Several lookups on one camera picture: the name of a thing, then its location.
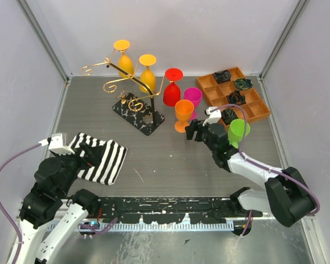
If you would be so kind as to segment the orange plastic wine glass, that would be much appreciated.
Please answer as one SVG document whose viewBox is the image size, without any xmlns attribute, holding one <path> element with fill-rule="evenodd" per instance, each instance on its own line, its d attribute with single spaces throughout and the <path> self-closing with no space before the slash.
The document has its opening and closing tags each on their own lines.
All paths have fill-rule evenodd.
<svg viewBox="0 0 330 264">
<path fill-rule="evenodd" d="M 176 123 L 175 130 L 179 133 L 184 133 L 185 128 L 189 125 L 188 121 L 194 111 L 194 104 L 189 100 L 180 100 L 175 104 Z"/>
</svg>

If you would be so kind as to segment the red plastic wine glass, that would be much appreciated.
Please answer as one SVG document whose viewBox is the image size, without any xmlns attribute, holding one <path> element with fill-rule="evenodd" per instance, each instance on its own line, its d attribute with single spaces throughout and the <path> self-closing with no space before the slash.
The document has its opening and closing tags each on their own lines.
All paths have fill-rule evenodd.
<svg viewBox="0 0 330 264">
<path fill-rule="evenodd" d="M 169 85 L 164 90 L 163 103 L 168 107 L 174 107 L 181 98 L 181 91 L 176 82 L 183 78 L 183 72 L 178 68 L 169 68 L 165 72 L 165 77 Z"/>
</svg>

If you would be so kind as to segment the gold wine glass rack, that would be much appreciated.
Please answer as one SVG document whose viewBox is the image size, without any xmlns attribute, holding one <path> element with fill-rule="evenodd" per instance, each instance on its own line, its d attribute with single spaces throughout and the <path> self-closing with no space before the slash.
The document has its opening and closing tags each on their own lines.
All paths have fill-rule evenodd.
<svg viewBox="0 0 330 264">
<path fill-rule="evenodd" d="M 119 83 L 125 81 L 132 81 L 139 86 L 139 89 L 144 94 L 137 97 L 133 93 L 127 93 L 123 90 L 117 97 L 118 102 L 112 107 L 113 111 L 131 124 L 139 132 L 146 136 L 151 135 L 164 121 L 165 116 L 156 110 L 155 97 L 161 94 L 161 89 L 157 88 L 152 92 L 149 87 L 140 80 L 141 73 L 145 70 L 145 67 L 139 63 L 134 65 L 134 74 L 128 74 L 118 67 L 118 63 L 114 63 L 112 58 L 104 58 L 102 62 L 87 65 L 82 67 L 81 74 L 83 76 L 90 76 L 94 67 L 105 65 L 107 68 L 115 69 L 120 75 L 119 79 L 111 80 L 103 85 L 103 91 L 111 94 L 116 92 Z"/>
</svg>

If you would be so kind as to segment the yellow plastic wine glass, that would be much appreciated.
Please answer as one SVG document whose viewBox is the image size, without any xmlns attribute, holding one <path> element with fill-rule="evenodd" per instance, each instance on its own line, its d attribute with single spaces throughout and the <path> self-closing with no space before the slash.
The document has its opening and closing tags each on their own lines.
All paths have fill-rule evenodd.
<svg viewBox="0 0 330 264">
<path fill-rule="evenodd" d="M 118 67 L 127 72 L 128 74 L 134 74 L 134 65 L 130 57 L 125 53 L 126 50 L 130 47 L 130 42 L 128 40 L 118 40 L 114 43 L 114 49 L 121 53 Z"/>
</svg>

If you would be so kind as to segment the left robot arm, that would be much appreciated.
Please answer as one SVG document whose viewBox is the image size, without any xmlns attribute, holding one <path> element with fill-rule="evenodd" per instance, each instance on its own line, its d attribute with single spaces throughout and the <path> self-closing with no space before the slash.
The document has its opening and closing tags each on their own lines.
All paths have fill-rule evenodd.
<svg viewBox="0 0 330 264">
<path fill-rule="evenodd" d="M 20 222 L 15 226 L 17 240 L 8 263 L 49 263 L 81 221 L 96 216 L 100 209 L 97 195 L 86 189 L 77 191 L 63 219 L 43 238 L 78 173 L 99 165 L 105 149 L 85 142 L 69 147 L 55 137 L 43 143 L 53 156 L 40 163 L 34 174 L 35 184 L 23 199 Z"/>
</svg>

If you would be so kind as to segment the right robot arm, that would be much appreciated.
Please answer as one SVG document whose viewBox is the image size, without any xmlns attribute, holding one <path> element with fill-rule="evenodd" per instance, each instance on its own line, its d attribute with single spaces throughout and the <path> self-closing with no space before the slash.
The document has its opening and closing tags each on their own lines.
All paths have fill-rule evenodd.
<svg viewBox="0 0 330 264">
<path fill-rule="evenodd" d="M 271 167 L 250 158 L 229 143 L 228 133 L 221 124 L 194 119 L 185 132 L 187 140 L 203 142 L 208 147 L 219 168 L 241 175 L 264 189 L 242 188 L 232 194 L 230 210 L 235 216 L 241 217 L 249 210 L 266 212 L 290 227 L 317 208 L 297 169 Z"/>
</svg>

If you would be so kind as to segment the green plastic wine glass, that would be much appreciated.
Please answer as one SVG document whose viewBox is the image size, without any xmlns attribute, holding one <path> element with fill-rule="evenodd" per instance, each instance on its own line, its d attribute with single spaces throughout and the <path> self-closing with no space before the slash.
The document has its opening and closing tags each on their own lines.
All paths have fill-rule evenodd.
<svg viewBox="0 0 330 264">
<path fill-rule="evenodd" d="M 243 136 L 250 133 L 250 125 L 244 119 L 235 119 L 231 122 L 228 130 L 229 143 L 235 148 L 239 148 Z"/>
</svg>

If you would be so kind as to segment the pink plastic wine glass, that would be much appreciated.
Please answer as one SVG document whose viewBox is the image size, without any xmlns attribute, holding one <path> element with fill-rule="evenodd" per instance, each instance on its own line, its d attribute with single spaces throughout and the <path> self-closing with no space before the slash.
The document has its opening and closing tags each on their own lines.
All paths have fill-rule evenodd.
<svg viewBox="0 0 330 264">
<path fill-rule="evenodd" d="M 196 118 L 196 107 L 200 104 L 202 99 L 202 92 L 196 87 L 189 87 L 184 91 L 184 99 L 193 103 L 194 110 L 191 116 L 191 120 Z"/>
</svg>

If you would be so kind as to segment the black white striped cloth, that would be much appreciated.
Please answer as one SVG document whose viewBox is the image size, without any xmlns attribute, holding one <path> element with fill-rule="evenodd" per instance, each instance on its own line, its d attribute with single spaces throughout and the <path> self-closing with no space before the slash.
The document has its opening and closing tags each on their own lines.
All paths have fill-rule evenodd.
<svg viewBox="0 0 330 264">
<path fill-rule="evenodd" d="M 102 153 L 96 154 L 100 159 L 99 166 L 81 169 L 77 177 L 94 183 L 113 185 L 124 164 L 128 149 L 114 140 L 99 140 L 85 133 L 75 135 L 69 147 L 77 149 L 82 142 L 92 147 L 101 147 Z"/>
</svg>

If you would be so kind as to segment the dark rose bottom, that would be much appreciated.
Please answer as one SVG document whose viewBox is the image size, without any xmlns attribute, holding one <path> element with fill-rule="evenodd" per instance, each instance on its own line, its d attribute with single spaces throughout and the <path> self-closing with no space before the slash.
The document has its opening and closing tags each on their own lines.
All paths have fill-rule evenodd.
<svg viewBox="0 0 330 264">
<path fill-rule="evenodd" d="M 229 125 L 233 120 L 238 119 L 238 116 L 232 108 L 226 108 L 222 111 L 222 120 L 225 125 Z"/>
</svg>

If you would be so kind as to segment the dark red rose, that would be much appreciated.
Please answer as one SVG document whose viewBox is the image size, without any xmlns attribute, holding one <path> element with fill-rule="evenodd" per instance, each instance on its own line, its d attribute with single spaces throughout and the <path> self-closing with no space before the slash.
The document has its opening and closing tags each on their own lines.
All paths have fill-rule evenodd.
<svg viewBox="0 0 330 264">
<path fill-rule="evenodd" d="M 242 93 L 240 93 L 240 91 L 234 91 L 230 93 L 227 96 L 227 100 L 229 104 L 234 104 L 238 106 L 246 104 L 245 96 Z"/>
</svg>

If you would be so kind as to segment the dark green rose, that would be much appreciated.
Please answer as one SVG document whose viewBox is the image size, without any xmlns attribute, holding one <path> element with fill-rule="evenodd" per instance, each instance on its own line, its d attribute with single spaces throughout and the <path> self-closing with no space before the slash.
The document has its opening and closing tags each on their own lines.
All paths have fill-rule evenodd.
<svg viewBox="0 0 330 264">
<path fill-rule="evenodd" d="M 253 83 L 250 79 L 238 78 L 234 80 L 234 85 L 238 90 L 243 91 L 252 88 Z"/>
</svg>

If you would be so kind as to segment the dark rose top left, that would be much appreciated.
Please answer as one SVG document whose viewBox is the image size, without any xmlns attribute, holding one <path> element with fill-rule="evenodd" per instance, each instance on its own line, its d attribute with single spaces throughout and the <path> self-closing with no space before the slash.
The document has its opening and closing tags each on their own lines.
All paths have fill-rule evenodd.
<svg viewBox="0 0 330 264">
<path fill-rule="evenodd" d="M 218 71 L 212 74 L 217 84 L 226 83 L 231 81 L 231 73 L 228 70 Z"/>
</svg>

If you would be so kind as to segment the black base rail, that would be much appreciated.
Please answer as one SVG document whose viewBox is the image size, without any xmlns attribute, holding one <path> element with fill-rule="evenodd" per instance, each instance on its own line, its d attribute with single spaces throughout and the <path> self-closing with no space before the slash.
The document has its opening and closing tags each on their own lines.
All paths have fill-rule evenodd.
<svg viewBox="0 0 330 264">
<path fill-rule="evenodd" d="M 89 218 L 123 224 L 221 224 L 228 219 L 262 217 L 259 211 L 241 208 L 228 197 L 99 197 L 98 207 Z"/>
</svg>

